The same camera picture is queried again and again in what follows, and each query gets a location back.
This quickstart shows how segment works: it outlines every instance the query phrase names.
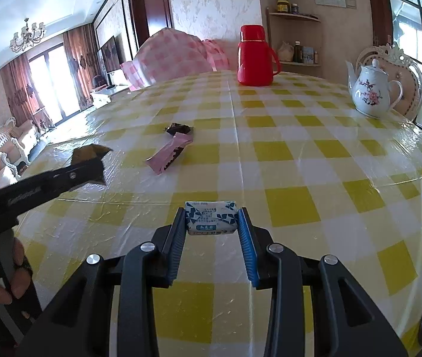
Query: curtain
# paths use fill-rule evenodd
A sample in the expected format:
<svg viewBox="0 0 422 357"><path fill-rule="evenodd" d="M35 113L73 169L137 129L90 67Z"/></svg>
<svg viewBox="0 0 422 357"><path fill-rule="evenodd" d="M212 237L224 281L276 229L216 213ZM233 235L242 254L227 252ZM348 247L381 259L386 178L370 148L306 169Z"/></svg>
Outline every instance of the curtain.
<svg viewBox="0 0 422 357"><path fill-rule="evenodd" d="M39 111L44 105L35 89L26 54L21 54L1 68L1 77L7 103L17 126L29 119L39 129L53 126L46 109Z"/></svg>
<svg viewBox="0 0 422 357"><path fill-rule="evenodd" d="M92 24L85 24L64 33L64 49L68 66L74 80L80 109L84 110L92 105L90 91L93 89L92 80L100 75L95 31Z"/></svg>

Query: pink checkered cloth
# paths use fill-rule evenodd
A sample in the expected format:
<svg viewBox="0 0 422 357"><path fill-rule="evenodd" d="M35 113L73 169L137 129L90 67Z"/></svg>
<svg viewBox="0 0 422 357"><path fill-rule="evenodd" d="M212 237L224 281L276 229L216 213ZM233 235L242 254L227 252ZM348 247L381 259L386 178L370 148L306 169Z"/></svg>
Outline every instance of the pink checkered cloth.
<svg viewBox="0 0 422 357"><path fill-rule="evenodd" d="M172 28L163 28L146 40L135 59L121 68L130 90L213 71L201 40Z"/></svg>
<svg viewBox="0 0 422 357"><path fill-rule="evenodd" d="M219 46L216 40L203 40L204 47L208 52L208 62L213 71L229 70L229 59L224 50Z"/></svg>

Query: jar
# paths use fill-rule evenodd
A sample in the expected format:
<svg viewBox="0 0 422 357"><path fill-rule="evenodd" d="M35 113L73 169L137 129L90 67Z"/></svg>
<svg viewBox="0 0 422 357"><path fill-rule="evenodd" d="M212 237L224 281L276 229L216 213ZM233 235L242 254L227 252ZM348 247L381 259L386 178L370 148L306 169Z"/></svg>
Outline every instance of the jar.
<svg viewBox="0 0 422 357"><path fill-rule="evenodd" d="M277 12L279 13L290 13L290 4L286 0L277 1Z"/></svg>

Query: chair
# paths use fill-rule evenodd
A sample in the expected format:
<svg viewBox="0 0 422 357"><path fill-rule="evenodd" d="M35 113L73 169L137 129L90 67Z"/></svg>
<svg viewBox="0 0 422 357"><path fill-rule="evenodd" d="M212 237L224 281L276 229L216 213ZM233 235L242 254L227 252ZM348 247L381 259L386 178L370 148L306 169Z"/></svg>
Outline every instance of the chair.
<svg viewBox="0 0 422 357"><path fill-rule="evenodd" d="M20 179L17 168L8 161L7 154L0 152L0 189L15 184Z"/></svg>
<svg viewBox="0 0 422 357"><path fill-rule="evenodd" d="M389 75L388 80L398 80L403 86L403 97L396 104L395 110L413 121L422 105L422 73L417 64L395 44L379 47L369 47L358 57L355 73L358 76L362 65L371 65L373 59L378 59L380 68ZM392 101L398 93L391 92Z"/></svg>
<svg viewBox="0 0 422 357"><path fill-rule="evenodd" d="M131 91L213 71L201 40L172 28L163 28L146 40L133 61L121 64L121 69Z"/></svg>
<svg viewBox="0 0 422 357"><path fill-rule="evenodd" d="M22 161L30 165L27 156L37 145L36 132L37 129L31 120L17 127L15 118L9 118L5 125L0 127L0 152L6 153L7 158L16 166Z"/></svg>
<svg viewBox="0 0 422 357"><path fill-rule="evenodd" d="M229 59L216 40L203 40L204 47L208 53L208 62L213 71L230 70Z"/></svg>

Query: hand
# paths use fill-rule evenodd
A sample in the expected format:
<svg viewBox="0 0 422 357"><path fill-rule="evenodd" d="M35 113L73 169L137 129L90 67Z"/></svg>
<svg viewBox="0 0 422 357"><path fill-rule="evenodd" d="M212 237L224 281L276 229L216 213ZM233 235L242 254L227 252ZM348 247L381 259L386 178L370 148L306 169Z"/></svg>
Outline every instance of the hand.
<svg viewBox="0 0 422 357"><path fill-rule="evenodd" d="M13 260L17 266L22 266L24 262L24 246L17 239L14 238ZM18 268L11 280L11 291L14 297L19 299L24 295L31 283L31 275L25 268ZM12 303L11 294L0 286L0 304L10 305Z"/></svg>

